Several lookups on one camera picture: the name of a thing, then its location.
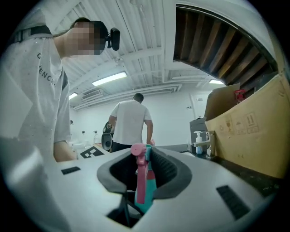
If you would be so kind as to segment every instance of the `white wall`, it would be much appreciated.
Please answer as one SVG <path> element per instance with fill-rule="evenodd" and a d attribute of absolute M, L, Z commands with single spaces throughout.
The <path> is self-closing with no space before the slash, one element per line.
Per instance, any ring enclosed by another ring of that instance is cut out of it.
<path fill-rule="evenodd" d="M 143 104 L 149 109 L 153 124 L 153 139 L 156 145 L 186 144 L 190 139 L 189 122 L 199 115 L 204 116 L 205 105 L 210 91 L 220 85 L 205 87 L 204 91 L 195 90 L 191 85 L 184 85 L 180 92 L 145 96 Z M 104 125 L 117 102 L 81 111 L 71 110 L 72 138 L 93 142 L 93 131 L 102 135 Z M 146 125 L 143 128 L 143 142 L 146 141 Z"/>

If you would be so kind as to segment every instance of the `wooden ceiling panel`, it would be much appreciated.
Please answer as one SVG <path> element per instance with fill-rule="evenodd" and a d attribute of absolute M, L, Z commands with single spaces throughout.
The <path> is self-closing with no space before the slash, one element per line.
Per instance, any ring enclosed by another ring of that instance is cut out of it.
<path fill-rule="evenodd" d="M 259 51 L 256 47 L 252 47 L 244 59 L 235 67 L 235 69 L 226 77 L 226 83 L 230 84 L 237 79 L 238 75 L 242 73 L 247 66 L 257 57 Z"/>
<path fill-rule="evenodd" d="M 220 65 L 220 62 L 222 61 L 222 57 L 225 54 L 226 49 L 228 48 L 230 42 L 232 41 L 232 38 L 235 32 L 236 31 L 233 28 L 229 28 L 227 30 L 227 34 L 209 66 L 209 71 L 211 73 L 215 72 L 216 68 Z"/>
<path fill-rule="evenodd" d="M 266 49 L 233 22 L 191 7 L 177 8 L 174 59 L 220 78 L 240 83 L 247 95 L 264 74 L 277 71 Z"/>
<path fill-rule="evenodd" d="M 221 24 L 222 24 L 221 21 L 216 21 L 216 20 L 213 23 L 213 27 L 207 41 L 207 45 L 205 46 L 205 49 L 203 50 L 203 54 L 199 61 L 200 68 L 204 67 L 206 59 L 209 57 L 209 53 L 211 52 L 211 49 L 213 48 L 213 44 L 217 38 L 218 31 L 220 29 Z"/>
<path fill-rule="evenodd" d="M 224 63 L 222 68 L 218 72 L 218 77 L 222 78 L 225 76 L 226 72 L 228 71 L 229 68 L 232 67 L 234 62 L 239 58 L 241 53 L 244 51 L 246 46 L 248 45 L 249 40 L 247 40 L 245 37 L 242 37 L 239 44 L 236 46 L 235 50 L 231 54 L 231 56 L 228 58 L 228 60 Z"/>
<path fill-rule="evenodd" d="M 196 52 L 198 49 L 198 42 L 201 36 L 201 32 L 203 29 L 203 22 L 204 22 L 205 16 L 203 14 L 198 15 L 198 21 L 196 25 L 196 31 L 193 39 L 193 43 L 190 49 L 189 54 L 189 62 L 196 63 L 198 61 L 198 53 Z"/>

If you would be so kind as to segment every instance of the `air vent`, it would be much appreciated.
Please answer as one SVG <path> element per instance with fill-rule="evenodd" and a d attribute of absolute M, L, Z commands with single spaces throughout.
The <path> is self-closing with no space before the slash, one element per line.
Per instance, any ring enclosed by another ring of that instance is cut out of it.
<path fill-rule="evenodd" d="M 82 97 L 82 99 L 87 99 L 89 97 L 92 97 L 92 96 L 96 96 L 96 95 L 99 95 L 101 94 L 101 91 L 98 89 L 98 90 L 89 90 L 87 92 L 84 93 L 84 96 Z"/>
<path fill-rule="evenodd" d="M 250 211 L 249 207 L 236 195 L 236 193 L 229 186 L 225 185 L 218 187 L 217 192 L 220 194 L 236 220 Z"/>
<path fill-rule="evenodd" d="M 79 167 L 72 167 L 72 168 L 68 168 L 68 169 L 63 169 L 62 173 L 64 175 L 66 175 L 66 174 L 70 174 L 70 173 L 76 172 L 78 170 L 81 170 L 81 169 Z"/>

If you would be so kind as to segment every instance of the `cardboard box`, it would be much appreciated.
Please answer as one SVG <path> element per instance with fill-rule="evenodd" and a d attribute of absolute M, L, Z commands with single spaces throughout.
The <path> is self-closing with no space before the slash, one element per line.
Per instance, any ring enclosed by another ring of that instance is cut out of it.
<path fill-rule="evenodd" d="M 277 74 L 235 106 L 238 86 L 214 90 L 205 122 L 216 133 L 216 155 L 260 173 L 283 178 L 290 160 L 290 87 Z"/>

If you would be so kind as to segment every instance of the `man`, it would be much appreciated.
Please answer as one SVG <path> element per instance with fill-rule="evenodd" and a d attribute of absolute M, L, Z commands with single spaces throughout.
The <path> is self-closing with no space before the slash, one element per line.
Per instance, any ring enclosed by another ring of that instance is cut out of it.
<path fill-rule="evenodd" d="M 113 109 L 109 122 L 115 128 L 112 152 L 142 143 L 143 123 L 147 125 L 147 144 L 151 144 L 153 122 L 149 110 L 142 105 L 144 97 L 137 93 L 131 101 L 122 101 Z"/>
<path fill-rule="evenodd" d="M 18 138 L 37 146 L 46 164 L 76 159 L 66 143 L 70 140 L 69 83 L 61 60 L 101 54 L 106 36 L 102 22 L 86 18 L 52 36 L 41 9 L 34 8 L 8 43 L 1 62 L 32 102 Z"/>

